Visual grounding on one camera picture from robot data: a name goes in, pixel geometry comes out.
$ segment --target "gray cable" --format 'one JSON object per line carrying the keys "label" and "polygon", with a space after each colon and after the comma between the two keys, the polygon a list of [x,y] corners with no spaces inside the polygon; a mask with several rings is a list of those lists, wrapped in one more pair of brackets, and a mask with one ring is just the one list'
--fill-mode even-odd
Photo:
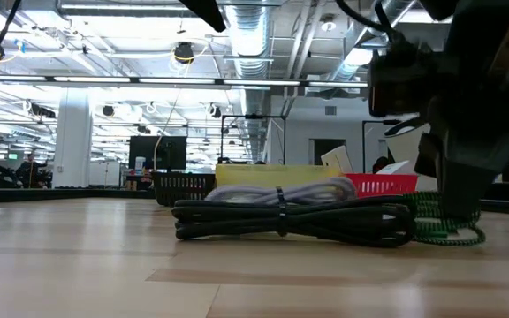
{"label": "gray cable", "polygon": [[[283,189],[287,202],[299,204],[323,204],[356,199],[357,189],[346,177],[327,178],[324,181],[286,187]],[[223,185],[213,190],[206,201],[231,201],[256,204],[278,204],[276,188],[252,185]]]}

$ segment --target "yellow box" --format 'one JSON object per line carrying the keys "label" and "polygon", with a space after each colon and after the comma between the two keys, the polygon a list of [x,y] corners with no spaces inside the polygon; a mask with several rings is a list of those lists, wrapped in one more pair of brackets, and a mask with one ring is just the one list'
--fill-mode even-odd
{"label": "yellow box", "polygon": [[217,186],[296,186],[341,175],[333,167],[279,164],[218,164]]}

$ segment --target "green cable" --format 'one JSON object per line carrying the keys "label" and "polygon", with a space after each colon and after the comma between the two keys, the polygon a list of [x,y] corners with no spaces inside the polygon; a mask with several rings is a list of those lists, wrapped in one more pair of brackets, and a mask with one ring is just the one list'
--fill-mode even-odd
{"label": "green cable", "polygon": [[[440,196],[437,192],[408,193],[404,196],[414,203],[415,236],[414,241],[439,246],[473,246],[486,240],[484,232],[476,226],[481,217],[478,208],[465,221],[444,217],[439,207]],[[459,230],[471,230],[476,238],[462,238]]]}

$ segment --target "cable tie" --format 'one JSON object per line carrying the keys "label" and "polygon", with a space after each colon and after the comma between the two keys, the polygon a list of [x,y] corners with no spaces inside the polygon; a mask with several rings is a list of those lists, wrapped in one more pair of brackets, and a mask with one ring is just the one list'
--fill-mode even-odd
{"label": "cable tie", "polygon": [[288,213],[286,210],[287,203],[286,200],[284,199],[284,191],[282,190],[281,186],[276,187],[276,192],[278,195],[278,208],[280,209],[280,212],[278,214],[277,233],[281,238],[283,238],[288,234],[288,231],[286,230],[286,218],[288,217]]}

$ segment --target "monitor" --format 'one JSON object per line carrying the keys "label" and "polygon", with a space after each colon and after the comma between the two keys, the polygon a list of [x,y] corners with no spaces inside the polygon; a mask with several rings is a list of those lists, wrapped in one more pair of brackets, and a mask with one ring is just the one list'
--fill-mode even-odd
{"label": "monitor", "polygon": [[[133,136],[129,146],[129,169],[134,169],[136,157],[146,159],[147,169],[153,169],[153,158],[158,136]],[[156,168],[185,170],[187,137],[164,136],[156,150]]]}

